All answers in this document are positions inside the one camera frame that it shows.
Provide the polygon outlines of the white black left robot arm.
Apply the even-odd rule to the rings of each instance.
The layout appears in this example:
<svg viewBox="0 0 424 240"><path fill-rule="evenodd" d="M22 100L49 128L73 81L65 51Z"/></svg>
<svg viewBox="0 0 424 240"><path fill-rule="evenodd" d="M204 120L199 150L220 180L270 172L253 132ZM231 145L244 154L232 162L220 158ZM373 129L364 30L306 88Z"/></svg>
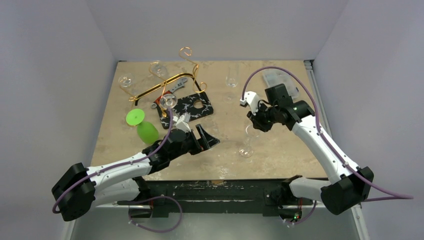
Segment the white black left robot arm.
<svg viewBox="0 0 424 240"><path fill-rule="evenodd" d="M174 128L163 139L123 160L90 167L81 162L71 165L51 189L55 199L52 212L60 214L66 222L76 220L100 204L104 190L159 172L185 154L194 156L220 143L201 124L195 127L199 138L192 130Z"/></svg>

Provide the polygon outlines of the clear tall wine glass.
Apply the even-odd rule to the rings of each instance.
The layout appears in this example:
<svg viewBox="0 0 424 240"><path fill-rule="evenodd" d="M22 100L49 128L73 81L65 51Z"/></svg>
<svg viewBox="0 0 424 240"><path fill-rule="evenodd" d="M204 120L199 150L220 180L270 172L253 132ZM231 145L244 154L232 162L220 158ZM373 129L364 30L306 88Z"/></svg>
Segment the clear tall wine glass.
<svg viewBox="0 0 424 240"><path fill-rule="evenodd" d="M254 144L260 138L261 131L255 129L253 124L249 124L245 128L245 135L243 139L243 144L239 147L239 154L244 158L251 157L254 152Z"/></svg>

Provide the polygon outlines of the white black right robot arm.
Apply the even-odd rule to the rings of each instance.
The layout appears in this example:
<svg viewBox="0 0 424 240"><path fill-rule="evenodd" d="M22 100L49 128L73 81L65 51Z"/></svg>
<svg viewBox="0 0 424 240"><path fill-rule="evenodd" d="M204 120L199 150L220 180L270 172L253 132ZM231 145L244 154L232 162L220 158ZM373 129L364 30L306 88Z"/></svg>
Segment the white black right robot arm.
<svg viewBox="0 0 424 240"><path fill-rule="evenodd" d="M246 91L240 99L249 107L247 117L253 128L262 132L274 124L286 126L312 152L326 173L326 180L293 177L281 189L280 196L288 204L299 198L322 202L334 215L339 215L368 198L374 173L360 167L345 156L321 127L311 106L304 100L293 101L284 84L265 89L266 101L254 91Z"/></svg>

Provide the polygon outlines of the clear champagne flute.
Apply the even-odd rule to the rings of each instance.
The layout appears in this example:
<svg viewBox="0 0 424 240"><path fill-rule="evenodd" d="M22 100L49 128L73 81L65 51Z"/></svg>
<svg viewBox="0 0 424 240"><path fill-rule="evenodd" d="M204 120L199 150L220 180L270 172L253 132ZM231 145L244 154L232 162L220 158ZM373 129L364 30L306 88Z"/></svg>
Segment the clear champagne flute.
<svg viewBox="0 0 424 240"><path fill-rule="evenodd" d="M228 65L227 75L225 79L226 90L227 92L223 96L225 103L231 103L234 98L234 89L239 83L239 64L235 61L232 61Z"/></svg>

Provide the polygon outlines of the clear round wine glass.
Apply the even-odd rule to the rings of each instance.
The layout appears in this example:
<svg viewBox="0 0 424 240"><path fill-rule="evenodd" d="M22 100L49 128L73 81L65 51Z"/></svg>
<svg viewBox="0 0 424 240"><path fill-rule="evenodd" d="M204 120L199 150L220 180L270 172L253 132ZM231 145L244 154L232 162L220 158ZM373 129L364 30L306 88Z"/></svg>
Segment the clear round wine glass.
<svg viewBox="0 0 424 240"><path fill-rule="evenodd" d="M118 78L119 86L122 88L129 88L134 84L134 82L135 82L135 77L132 73L122 74Z"/></svg>

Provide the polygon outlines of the clear stemmed glass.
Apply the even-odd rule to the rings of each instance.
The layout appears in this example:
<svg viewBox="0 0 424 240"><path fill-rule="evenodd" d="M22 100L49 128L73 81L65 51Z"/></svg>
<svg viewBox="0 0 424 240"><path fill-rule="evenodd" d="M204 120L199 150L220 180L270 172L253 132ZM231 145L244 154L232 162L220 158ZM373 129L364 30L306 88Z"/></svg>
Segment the clear stemmed glass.
<svg viewBox="0 0 424 240"><path fill-rule="evenodd" d="M161 108L161 116L162 117L166 117L168 114L168 110L173 109L178 103L178 98L172 94L172 93L167 93L164 94L160 99L159 99L159 106Z"/></svg>

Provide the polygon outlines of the green plastic wine glass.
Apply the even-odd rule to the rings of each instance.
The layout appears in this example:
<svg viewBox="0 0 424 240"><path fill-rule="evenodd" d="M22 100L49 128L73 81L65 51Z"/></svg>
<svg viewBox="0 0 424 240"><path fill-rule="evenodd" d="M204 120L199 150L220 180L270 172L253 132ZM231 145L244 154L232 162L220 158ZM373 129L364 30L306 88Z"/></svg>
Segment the green plastic wine glass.
<svg viewBox="0 0 424 240"><path fill-rule="evenodd" d="M135 126L138 137L145 144L153 144L159 139L159 132L149 121L145 120L146 114L142 109L135 108L130 110L126 117L126 123L129 126Z"/></svg>

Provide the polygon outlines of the short ribbed clear goblet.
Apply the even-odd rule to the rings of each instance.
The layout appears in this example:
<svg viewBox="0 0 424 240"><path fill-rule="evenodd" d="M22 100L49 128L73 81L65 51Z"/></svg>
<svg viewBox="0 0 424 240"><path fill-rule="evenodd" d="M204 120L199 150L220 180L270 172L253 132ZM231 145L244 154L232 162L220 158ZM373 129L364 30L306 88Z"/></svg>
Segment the short ribbed clear goblet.
<svg viewBox="0 0 424 240"><path fill-rule="evenodd" d="M157 77L166 77L168 75L166 66L160 60L150 63L149 72Z"/></svg>

